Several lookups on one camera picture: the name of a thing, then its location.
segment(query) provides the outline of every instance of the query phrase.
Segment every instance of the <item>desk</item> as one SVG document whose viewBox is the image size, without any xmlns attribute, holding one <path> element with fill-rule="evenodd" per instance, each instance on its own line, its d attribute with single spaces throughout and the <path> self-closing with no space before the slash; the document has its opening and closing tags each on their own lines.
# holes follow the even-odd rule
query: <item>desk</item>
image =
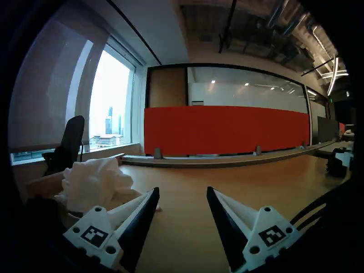
<svg viewBox="0 0 364 273">
<path fill-rule="evenodd" d="M 228 273 L 228 261 L 208 202 L 206 188 L 255 209 L 271 205 L 288 220 L 314 199 L 342 183 L 326 175 L 327 160 L 302 155 L 267 164 L 222 169 L 121 166 L 145 192 L 160 188 L 160 206 L 151 223 L 136 273 Z"/>
</svg>

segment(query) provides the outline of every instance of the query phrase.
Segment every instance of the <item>office chair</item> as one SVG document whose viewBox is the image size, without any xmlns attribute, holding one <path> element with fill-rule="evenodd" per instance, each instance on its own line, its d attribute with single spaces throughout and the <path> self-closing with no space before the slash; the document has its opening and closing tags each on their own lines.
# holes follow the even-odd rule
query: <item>office chair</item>
<svg viewBox="0 0 364 273">
<path fill-rule="evenodd" d="M 80 157 L 80 161 L 82 161 L 82 135 L 84 126 L 85 119 L 83 116 L 71 118 L 67 122 L 61 145 L 58 146 L 54 152 L 42 153 L 42 156 L 48 165 L 44 176 L 62 172 L 66 168 L 72 168 L 73 163 L 77 161 L 80 145 L 82 145 Z"/>
</svg>

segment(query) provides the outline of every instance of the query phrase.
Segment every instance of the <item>crumpled white cloth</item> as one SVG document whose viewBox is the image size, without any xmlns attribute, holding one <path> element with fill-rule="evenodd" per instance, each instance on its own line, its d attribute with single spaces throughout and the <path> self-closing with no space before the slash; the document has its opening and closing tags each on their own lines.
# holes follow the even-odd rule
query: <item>crumpled white cloth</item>
<svg viewBox="0 0 364 273">
<path fill-rule="evenodd" d="M 132 178 L 122 173 L 116 158 L 90 159 L 73 163 L 63 171 L 63 191 L 55 199 L 69 211 L 88 212 L 106 207 L 115 192 L 130 190 Z"/>
</svg>

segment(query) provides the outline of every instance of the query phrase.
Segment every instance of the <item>red partition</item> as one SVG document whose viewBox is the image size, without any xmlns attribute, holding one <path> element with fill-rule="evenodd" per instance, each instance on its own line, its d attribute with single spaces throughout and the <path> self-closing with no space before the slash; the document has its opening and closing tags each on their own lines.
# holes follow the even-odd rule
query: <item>red partition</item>
<svg viewBox="0 0 364 273">
<path fill-rule="evenodd" d="M 309 143 L 308 114 L 243 106 L 146 108 L 144 150 L 154 154 L 253 152 Z"/>
<path fill-rule="evenodd" d="M 344 134 L 345 133 L 345 124 L 339 122 L 339 129 Z"/>
</svg>

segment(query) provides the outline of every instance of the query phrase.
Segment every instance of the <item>window shade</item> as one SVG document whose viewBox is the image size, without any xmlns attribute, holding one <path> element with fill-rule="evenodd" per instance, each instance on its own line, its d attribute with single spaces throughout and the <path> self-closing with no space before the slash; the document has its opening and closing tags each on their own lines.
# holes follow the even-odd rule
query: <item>window shade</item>
<svg viewBox="0 0 364 273">
<path fill-rule="evenodd" d="M 85 118 L 98 61 L 109 34 L 80 5 L 63 6 L 44 26 L 17 76 L 9 111 L 10 152 L 57 147 L 66 123 Z"/>
</svg>

